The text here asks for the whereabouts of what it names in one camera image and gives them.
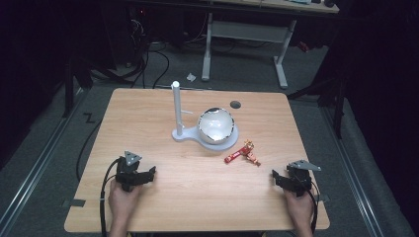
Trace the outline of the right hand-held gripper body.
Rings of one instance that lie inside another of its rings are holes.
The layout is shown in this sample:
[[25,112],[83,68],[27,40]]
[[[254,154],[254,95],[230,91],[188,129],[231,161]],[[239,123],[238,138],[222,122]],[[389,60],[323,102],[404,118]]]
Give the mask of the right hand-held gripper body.
[[320,172],[321,168],[306,160],[298,160],[291,162],[287,166],[287,171],[289,174],[289,180],[286,190],[295,193],[298,197],[301,197],[306,191],[311,190],[311,176],[309,172]]

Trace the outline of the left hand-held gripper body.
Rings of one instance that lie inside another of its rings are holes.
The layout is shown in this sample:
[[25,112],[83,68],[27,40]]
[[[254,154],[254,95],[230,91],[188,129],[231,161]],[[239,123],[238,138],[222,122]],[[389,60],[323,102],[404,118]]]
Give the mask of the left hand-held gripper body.
[[122,185],[125,192],[131,192],[131,188],[147,183],[147,173],[138,173],[137,168],[141,156],[125,151],[125,156],[120,158],[117,167],[116,181]]

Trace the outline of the person's left hand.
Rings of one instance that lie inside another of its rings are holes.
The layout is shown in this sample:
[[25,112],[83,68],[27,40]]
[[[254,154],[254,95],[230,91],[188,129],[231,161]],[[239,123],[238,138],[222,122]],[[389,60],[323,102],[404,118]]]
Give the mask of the person's left hand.
[[138,202],[142,186],[135,186],[130,192],[123,190],[122,185],[111,181],[109,204],[113,217],[130,217]]

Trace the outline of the person's right hand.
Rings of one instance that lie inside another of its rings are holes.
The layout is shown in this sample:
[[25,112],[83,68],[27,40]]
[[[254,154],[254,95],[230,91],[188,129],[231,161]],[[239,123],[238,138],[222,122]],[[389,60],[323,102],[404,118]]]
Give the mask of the person's right hand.
[[313,214],[313,202],[310,194],[304,193],[298,197],[295,193],[284,190],[288,213],[295,227],[310,226]]

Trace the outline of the orange and red candy packet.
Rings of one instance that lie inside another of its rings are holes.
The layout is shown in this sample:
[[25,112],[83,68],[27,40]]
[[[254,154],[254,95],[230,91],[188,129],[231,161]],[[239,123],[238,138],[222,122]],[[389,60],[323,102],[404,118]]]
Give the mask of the orange and red candy packet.
[[244,145],[244,151],[243,151],[243,155],[250,161],[252,162],[254,165],[256,166],[260,166],[261,163],[259,162],[259,160],[257,159],[257,157],[255,156],[255,154],[253,153],[253,149],[254,149],[254,144],[252,141],[250,140],[246,140],[245,141],[245,145]]

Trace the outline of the red snack packet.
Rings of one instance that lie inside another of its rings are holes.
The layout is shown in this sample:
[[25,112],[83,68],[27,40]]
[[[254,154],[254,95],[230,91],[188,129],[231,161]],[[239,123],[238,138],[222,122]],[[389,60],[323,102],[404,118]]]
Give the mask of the red snack packet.
[[234,153],[228,155],[227,157],[225,157],[224,158],[224,163],[228,164],[239,156],[246,156],[250,151],[251,151],[251,148],[242,147],[239,150],[237,150],[236,152],[234,152]]

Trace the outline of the white stand with round base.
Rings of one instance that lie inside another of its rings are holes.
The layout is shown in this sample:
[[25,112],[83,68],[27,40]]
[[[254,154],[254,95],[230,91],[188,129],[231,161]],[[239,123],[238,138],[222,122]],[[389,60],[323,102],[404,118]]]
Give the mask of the white stand with round base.
[[204,142],[199,135],[197,128],[198,120],[195,126],[185,127],[182,121],[182,110],[181,110],[181,90],[180,83],[178,81],[173,81],[171,84],[171,89],[174,97],[174,110],[175,110],[175,119],[176,119],[176,128],[172,131],[172,137],[174,140],[186,141],[193,140],[201,144],[202,147],[212,150],[212,151],[224,151],[231,148],[238,140],[238,127],[235,124],[233,134],[223,143],[212,145]]

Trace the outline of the white bowl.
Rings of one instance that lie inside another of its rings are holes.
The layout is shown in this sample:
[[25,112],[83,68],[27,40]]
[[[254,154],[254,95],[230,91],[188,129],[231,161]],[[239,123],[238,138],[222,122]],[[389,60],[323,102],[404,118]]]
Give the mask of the white bowl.
[[200,138],[212,145],[225,142],[233,134],[234,127],[233,116],[224,108],[206,110],[200,115],[197,124]]

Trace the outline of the black stand legs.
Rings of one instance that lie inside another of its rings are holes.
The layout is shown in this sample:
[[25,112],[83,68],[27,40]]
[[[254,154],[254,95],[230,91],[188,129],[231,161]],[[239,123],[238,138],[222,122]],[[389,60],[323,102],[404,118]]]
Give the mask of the black stand legs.
[[344,78],[329,78],[314,82],[308,87],[287,95],[289,100],[295,100],[304,95],[318,95],[319,107],[333,107],[332,128],[338,139],[342,138],[341,123],[344,115],[344,96],[347,81]]
[[93,80],[90,76],[88,61],[79,56],[70,57],[65,65],[64,77],[64,114],[68,118],[74,107],[74,81],[77,81],[82,89],[91,89]]

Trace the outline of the white-framed desk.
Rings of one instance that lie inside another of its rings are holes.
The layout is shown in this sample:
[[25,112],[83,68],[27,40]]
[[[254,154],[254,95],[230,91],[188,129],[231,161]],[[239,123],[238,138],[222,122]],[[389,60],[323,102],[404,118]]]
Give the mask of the white-framed desk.
[[[320,14],[334,16],[340,9],[333,0],[200,0],[206,6],[252,7],[255,10],[281,10],[291,14]],[[213,13],[207,14],[206,50],[204,54],[202,80],[210,79],[211,42],[214,38],[251,40],[279,43],[279,54],[273,57],[277,78],[282,89],[288,88],[283,60],[297,23],[296,17],[286,20],[284,26],[262,23],[239,23],[236,20],[215,20]]]

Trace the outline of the metal floor rail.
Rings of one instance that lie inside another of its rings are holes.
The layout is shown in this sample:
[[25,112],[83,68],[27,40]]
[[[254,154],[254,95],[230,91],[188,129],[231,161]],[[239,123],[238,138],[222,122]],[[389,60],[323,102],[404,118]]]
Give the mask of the metal floor rail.
[[88,94],[77,89],[74,105],[64,108],[64,90],[30,126],[29,133],[18,146],[11,160],[0,171],[0,237],[7,237],[26,202],[33,193],[74,111]]
[[348,181],[349,187],[357,204],[358,210],[365,222],[365,225],[371,237],[384,237],[382,229],[377,221],[376,214],[373,210],[370,199],[368,198],[360,179],[351,162],[349,153],[344,142],[338,137],[333,126],[333,117],[328,109],[320,108],[323,119],[325,120],[328,130],[333,137],[335,146],[339,153],[339,159],[342,163],[343,173]]

